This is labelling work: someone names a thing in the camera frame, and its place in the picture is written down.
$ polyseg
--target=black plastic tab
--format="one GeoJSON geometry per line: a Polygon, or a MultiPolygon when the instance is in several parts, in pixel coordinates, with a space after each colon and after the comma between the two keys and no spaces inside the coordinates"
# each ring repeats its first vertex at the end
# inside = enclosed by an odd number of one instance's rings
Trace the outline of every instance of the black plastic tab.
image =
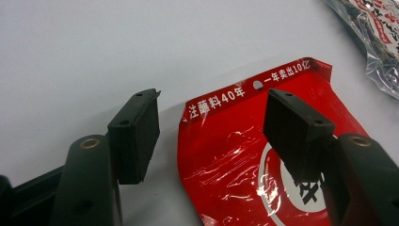
{"type": "Polygon", "coordinates": [[[296,182],[320,179],[323,146],[335,124],[292,93],[271,89],[263,133],[296,182]]]}
{"type": "Polygon", "coordinates": [[[80,138],[70,147],[50,225],[121,225],[119,199],[108,139],[80,138]]]}
{"type": "Polygon", "coordinates": [[[135,94],[108,124],[111,150],[119,157],[121,185],[144,180],[159,137],[159,94],[155,89],[135,94]]]}

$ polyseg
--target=white surface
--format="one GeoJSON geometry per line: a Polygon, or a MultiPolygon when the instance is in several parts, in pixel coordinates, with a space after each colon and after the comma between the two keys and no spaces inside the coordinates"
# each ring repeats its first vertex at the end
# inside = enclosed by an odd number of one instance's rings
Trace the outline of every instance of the white surface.
{"type": "Polygon", "coordinates": [[[157,88],[161,136],[145,183],[121,187],[125,225],[200,225],[176,167],[184,103],[303,56],[333,65],[333,89],[398,163],[399,102],[321,0],[0,0],[0,174],[16,186],[63,165],[157,88]]]}

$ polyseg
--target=screw hole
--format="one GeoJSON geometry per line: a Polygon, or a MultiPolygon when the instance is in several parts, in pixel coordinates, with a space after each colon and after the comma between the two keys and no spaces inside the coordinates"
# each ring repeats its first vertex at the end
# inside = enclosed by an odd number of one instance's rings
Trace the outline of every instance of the screw hole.
{"type": "Polygon", "coordinates": [[[127,125],[127,124],[129,124],[129,121],[121,121],[120,122],[120,125],[127,125]]]}
{"type": "Polygon", "coordinates": [[[81,200],[72,208],[72,213],[75,215],[84,215],[93,207],[91,200],[81,200]]]}
{"type": "Polygon", "coordinates": [[[315,120],[314,123],[316,124],[323,124],[324,122],[322,120],[315,120]]]}
{"type": "Polygon", "coordinates": [[[349,140],[352,141],[352,143],[354,143],[358,146],[361,146],[361,147],[372,146],[372,142],[370,142],[370,140],[365,139],[363,137],[350,137],[349,140]]]}
{"type": "Polygon", "coordinates": [[[99,144],[100,144],[100,140],[99,139],[97,139],[97,138],[88,138],[88,139],[85,139],[84,141],[82,141],[79,146],[82,149],[91,149],[91,148],[96,147],[99,144]]]}
{"type": "Polygon", "coordinates": [[[263,84],[262,84],[262,82],[260,82],[260,81],[255,81],[255,82],[253,82],[253,87],[256,89],[256,90],[262,90],[263,89],[263,84]]]}

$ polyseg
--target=printed packaging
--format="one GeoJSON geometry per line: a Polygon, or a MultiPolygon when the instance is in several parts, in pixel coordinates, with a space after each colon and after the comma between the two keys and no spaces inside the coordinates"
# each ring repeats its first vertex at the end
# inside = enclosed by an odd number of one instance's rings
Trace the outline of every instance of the printed packaging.
{"type": "Polygon", "coordinates": [[[186,103],[178,168],[204,225],[329,225],[321,182],[294,183],[263,121],[268,90],[282,89],[334,121],[335,136],[366,136],[330,75],[330,65],[306,57],[186,103]]]}

